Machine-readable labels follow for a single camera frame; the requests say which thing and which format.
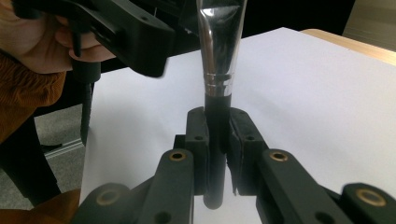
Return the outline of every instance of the orange corduroy sleeve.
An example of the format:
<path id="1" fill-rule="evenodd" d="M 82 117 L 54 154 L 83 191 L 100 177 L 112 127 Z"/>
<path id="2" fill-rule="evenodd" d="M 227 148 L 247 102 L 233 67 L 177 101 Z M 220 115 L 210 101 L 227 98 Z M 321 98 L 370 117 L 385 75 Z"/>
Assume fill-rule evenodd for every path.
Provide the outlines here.
<path id="1" fill-rule="evenodd" d="M 38 74 L 0 53 L 0 144 L 40 106 L 62 94 L 65 72 Z"/>

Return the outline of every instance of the cylindrical black rod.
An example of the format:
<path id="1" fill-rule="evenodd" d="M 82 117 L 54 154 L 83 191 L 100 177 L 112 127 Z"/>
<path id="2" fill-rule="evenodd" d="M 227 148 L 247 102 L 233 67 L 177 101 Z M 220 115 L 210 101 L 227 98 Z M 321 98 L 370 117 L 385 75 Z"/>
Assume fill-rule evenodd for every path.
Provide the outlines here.
<path id="1" fill-rule="evenodd" d="M 223 199 L 225 153 L 229 149 L 230 106 L 231 95 L 205 96 L 205 116 L 209 129 L 209 172 L 204 203 L 210 209 L 219 208 Z"/>

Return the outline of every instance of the white table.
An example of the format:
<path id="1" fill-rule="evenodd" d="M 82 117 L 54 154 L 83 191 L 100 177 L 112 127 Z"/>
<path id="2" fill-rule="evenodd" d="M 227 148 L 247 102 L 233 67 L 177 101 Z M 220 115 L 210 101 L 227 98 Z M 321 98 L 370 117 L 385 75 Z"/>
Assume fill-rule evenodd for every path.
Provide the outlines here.
<path id="1" fill-rule="evenodd" d="M 187 112 L 204 105 L 201 54 L 170 58 L 163 78 L 130 69 L 95 84 L 81 200 L 108 182 L 153 176 Z M 232 106 L 249 113 L 269 147 L 291 152 L 321 184 L 364 182 L 396 197 L 396 67 L 310 35 L 278 29 L 240 44 Z M 223 206 L 195 198 L 194 223 L 260 223 L 254 197 Z"/>

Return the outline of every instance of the chair leg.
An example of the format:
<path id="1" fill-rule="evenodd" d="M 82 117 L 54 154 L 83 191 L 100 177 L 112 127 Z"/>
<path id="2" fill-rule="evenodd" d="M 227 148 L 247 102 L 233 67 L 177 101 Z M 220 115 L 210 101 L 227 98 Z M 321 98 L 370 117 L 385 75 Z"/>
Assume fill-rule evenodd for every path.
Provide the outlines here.
<path id="1" fill-rule="evenodd" d="M 0 167 L 33 206 L 61 193 L 41 150 L 33 117 L 0 145 Z"/>

